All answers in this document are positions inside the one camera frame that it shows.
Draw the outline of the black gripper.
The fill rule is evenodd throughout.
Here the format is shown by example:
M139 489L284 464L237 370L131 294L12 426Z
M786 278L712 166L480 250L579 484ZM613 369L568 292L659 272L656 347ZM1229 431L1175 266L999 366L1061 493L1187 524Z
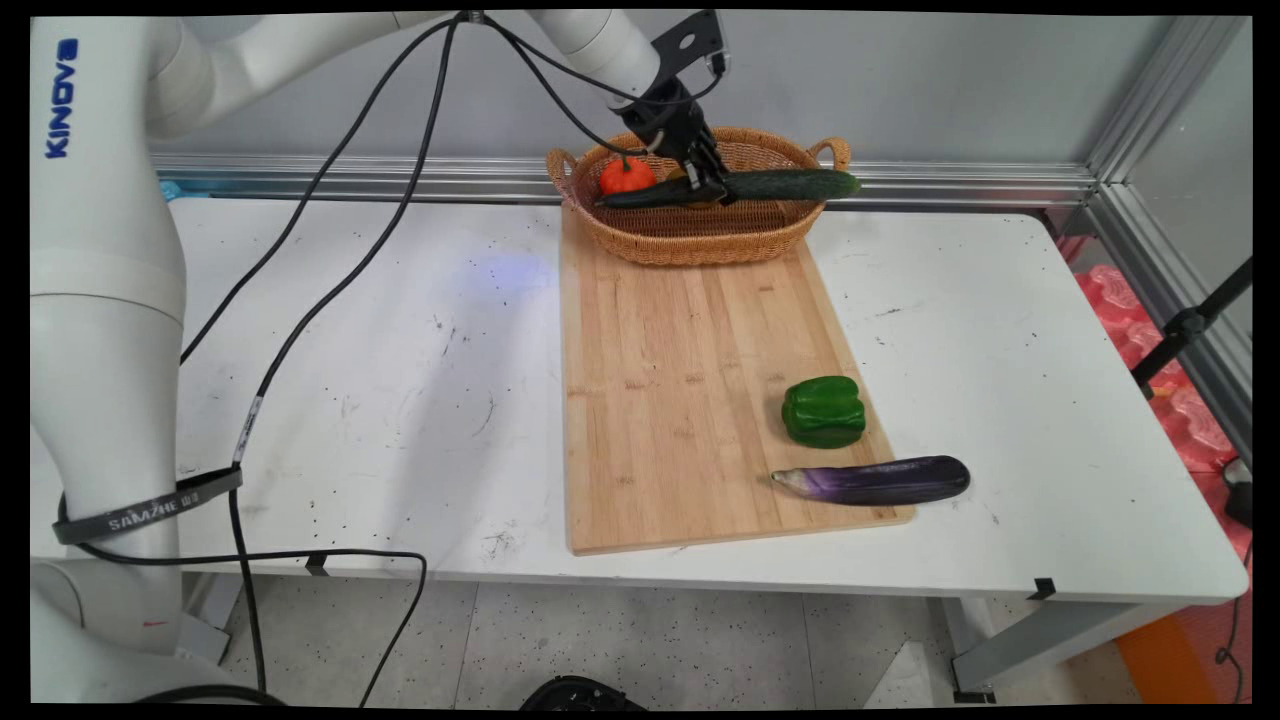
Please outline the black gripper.
M678 178L687 186L685 208L713 208L733 202L731 169L721 156L716 136L705 123L698 100L678 77L650 87L641 102L623 110L623 123L643 141L649 154L684 163Z

